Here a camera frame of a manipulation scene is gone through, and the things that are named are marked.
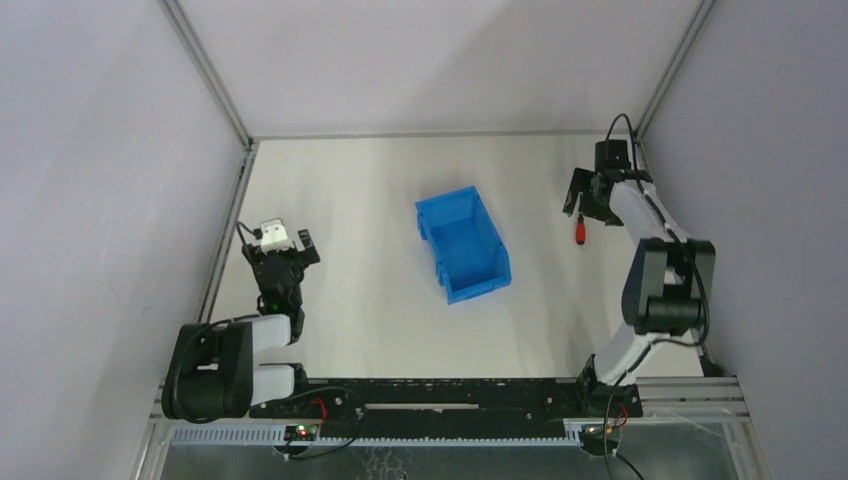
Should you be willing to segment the red handled screwdriver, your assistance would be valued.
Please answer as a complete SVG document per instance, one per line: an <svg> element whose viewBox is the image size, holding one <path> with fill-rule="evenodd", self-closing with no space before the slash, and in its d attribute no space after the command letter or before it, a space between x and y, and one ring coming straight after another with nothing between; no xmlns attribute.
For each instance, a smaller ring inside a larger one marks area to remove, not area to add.
<svg viewBox="0 0 848 480"><path fill-rule="evenodd" d="M583 213L579 213L577 215L576 229L575 229L575 242L577 245L582 246L586 243L587 239L587 230L585 225L585 218Z"/></svg>

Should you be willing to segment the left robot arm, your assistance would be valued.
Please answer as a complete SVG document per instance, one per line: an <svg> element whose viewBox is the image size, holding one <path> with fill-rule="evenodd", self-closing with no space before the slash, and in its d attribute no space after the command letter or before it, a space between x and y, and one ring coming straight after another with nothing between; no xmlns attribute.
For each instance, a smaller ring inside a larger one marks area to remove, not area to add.
<svg viewBox="0 0 848 480"><path fill-rule="evenodd" d="M305 323L301 284L320 255L308 230L292 238L278 220L262 224L254 238L242 253L259 290L257 311L180 328L162 387L168 419L201 424L241 418L295 392L297 365L264 364L258 357L299 341Z"/></svg>

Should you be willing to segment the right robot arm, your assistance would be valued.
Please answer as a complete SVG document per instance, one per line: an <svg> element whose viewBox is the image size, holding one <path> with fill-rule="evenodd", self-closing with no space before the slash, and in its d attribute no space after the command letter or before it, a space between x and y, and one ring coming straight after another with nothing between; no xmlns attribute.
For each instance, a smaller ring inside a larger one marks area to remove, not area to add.
<svg viewBox="0 0 848 480"><path fill-rule="evenodd" d="M563 210L622 226L635 244L621 295L623 323L578 377L585 403L622 398L661 346L705 342L716 249L679 226L644 171L576 168Z"/></svg>

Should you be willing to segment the blue plastic storage bin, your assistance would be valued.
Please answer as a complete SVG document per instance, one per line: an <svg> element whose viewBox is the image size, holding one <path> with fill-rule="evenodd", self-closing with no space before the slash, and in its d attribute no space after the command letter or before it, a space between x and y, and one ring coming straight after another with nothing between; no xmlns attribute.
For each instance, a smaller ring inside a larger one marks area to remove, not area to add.
<svg viewBox="0 0 848 480"><path fill-rule="evenodd" d="M512 282L509 254L474 186L415 203L421 239L429 245L446 301L467 301Z"/></svg>

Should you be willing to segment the left controller board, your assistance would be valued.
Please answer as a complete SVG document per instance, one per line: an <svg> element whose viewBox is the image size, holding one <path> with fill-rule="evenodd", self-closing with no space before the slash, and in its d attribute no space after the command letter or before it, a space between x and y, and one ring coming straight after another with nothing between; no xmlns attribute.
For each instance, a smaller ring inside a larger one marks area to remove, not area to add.
<svg viewBox="0 0 848 480"><path fill-rule="evenodd" d="M285 427L283 435L284 445L298 445L314 442L320 433L317 424L297 424Z"/></svg>

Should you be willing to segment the controller board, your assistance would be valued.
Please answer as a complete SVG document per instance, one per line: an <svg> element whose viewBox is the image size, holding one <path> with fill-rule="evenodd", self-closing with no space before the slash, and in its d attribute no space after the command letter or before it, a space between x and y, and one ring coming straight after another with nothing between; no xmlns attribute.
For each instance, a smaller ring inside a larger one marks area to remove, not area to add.
<svg viewBox="0 0 848 480"><path fill-rule="evenodd" d="M317 424L297 424L285 427L283 435L284 445L298 445L314 442L320 433Z"/></svg>
<svg viewBox="0 0 848 480"><path fill-rule="evenodd" d="M617 430L604 431L600 426L587 427L579 432L580 448L592 457L614 456L620 445Z"/></svg>

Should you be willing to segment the right controller board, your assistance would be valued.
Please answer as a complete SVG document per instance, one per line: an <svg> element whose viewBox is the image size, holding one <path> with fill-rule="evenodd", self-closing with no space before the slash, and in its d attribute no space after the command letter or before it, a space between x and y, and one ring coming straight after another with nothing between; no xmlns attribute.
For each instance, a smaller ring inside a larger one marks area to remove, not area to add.
<svg viewBox="0 0 848 480"><path fill-rule="evenodd" d="M604 431L600 426L587 427L579 432L580 448L592 457L614 456L620 445L617 430Z"/></svg>

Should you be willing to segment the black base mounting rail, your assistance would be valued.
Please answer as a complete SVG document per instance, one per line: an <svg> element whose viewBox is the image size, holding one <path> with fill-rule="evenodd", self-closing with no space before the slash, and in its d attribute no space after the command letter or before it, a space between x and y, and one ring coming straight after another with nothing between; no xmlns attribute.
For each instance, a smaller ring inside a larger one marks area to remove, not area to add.
<svg viewBox="0 0 848 480"><path fill-rule="evenodd" d="M616 426L643 415L637 386L585 403L564 378L311 379L293 396L255 406L253 419L320 420L325 437L363 440L542 440L568 422Z"/></svg>

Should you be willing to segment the aluminium frame front rail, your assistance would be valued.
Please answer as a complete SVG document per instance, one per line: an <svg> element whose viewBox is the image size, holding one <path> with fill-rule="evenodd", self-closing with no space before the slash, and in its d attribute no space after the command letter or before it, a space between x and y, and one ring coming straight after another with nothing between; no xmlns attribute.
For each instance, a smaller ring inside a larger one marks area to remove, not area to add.
<svg viewBox="0 0 848 480"><path fill-rule="evenodd" d="M615 395L583 398L571 378L313 379L307 397L241 419L150 424L166 445L558 446L641 425L745 422L732 377L646 378Z"/></svg>

